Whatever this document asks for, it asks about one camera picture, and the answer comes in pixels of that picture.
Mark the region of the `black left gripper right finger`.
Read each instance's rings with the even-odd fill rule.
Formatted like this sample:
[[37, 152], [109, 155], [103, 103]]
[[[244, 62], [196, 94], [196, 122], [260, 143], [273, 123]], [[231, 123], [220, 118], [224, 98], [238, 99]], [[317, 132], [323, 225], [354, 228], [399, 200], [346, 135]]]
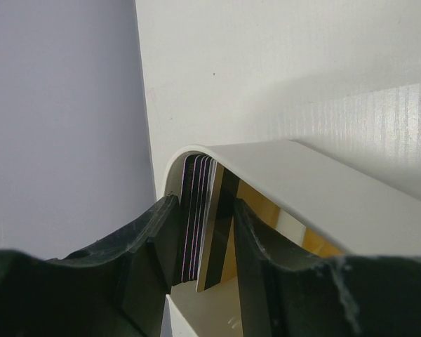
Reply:
[[421, 336], [421, 257], [306, 251], [234, 204], [245, 336]]

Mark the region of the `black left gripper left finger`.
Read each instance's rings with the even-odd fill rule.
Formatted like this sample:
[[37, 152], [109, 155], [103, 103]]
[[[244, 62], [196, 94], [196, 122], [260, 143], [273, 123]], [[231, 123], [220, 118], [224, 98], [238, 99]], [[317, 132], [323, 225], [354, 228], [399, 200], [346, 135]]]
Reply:
[[66, 258], [0, 250], [0, 336], [158, 336], [180, 236], [178, 198]]

